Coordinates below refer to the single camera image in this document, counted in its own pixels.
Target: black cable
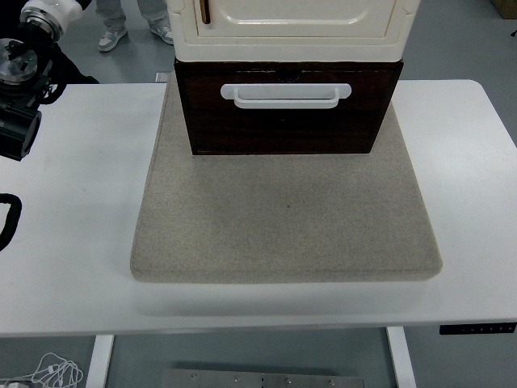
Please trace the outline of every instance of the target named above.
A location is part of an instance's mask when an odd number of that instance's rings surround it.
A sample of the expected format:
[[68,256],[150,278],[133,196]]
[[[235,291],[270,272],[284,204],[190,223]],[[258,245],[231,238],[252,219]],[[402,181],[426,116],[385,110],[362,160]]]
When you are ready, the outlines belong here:
[[11,205],[9,212],[7,212],[6,224],[0,233],[0,251],[3,251],[15,236],[18,221],[22,214],[22,201],[13,194],[0,194],[0,203]]

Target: white drawer handle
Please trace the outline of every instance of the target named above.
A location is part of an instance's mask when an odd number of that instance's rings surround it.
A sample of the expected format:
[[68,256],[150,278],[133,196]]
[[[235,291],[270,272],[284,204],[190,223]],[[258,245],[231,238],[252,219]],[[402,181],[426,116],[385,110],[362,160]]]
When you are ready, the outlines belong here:
[[350,96],[347,83],[226,83],[224,99],[242,109],[331,109]]

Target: white table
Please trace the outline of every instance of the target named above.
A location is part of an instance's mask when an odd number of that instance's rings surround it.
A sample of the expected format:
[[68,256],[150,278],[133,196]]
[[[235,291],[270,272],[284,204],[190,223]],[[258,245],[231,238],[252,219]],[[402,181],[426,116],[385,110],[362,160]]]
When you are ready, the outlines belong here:
[[403,81],[393,97],[443,256],[422,282],[136,282],[132,236],[164,92],[69,86],[42,108],[31,154],[0,160],[0,192],[23,201],[0,253],[0,335],[517,320],[517,149],[475,82]]

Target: white cable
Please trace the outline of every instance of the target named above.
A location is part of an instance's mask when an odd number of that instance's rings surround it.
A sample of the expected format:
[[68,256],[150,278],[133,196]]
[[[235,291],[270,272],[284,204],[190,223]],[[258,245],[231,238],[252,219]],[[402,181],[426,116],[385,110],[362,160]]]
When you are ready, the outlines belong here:
[[[61,363],[44,366],[45,357],[48,356],[54,356]],[[5,382],[5,386],[9,382],[33,382],[41,384],[41,388],[77,388],[82,377],[82,371],[73,361],[68,361],[63,357],[59,357],[56,353],[50,352],[41,357],[34,373],[26,374],[25,376],[0,378],[0,381]]]

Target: cabinet door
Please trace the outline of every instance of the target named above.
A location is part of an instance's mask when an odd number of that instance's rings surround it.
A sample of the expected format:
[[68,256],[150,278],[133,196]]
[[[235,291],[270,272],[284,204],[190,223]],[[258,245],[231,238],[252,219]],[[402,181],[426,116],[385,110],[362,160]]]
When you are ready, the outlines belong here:
[[199,36],[382,38],[402,0],[188,0]]

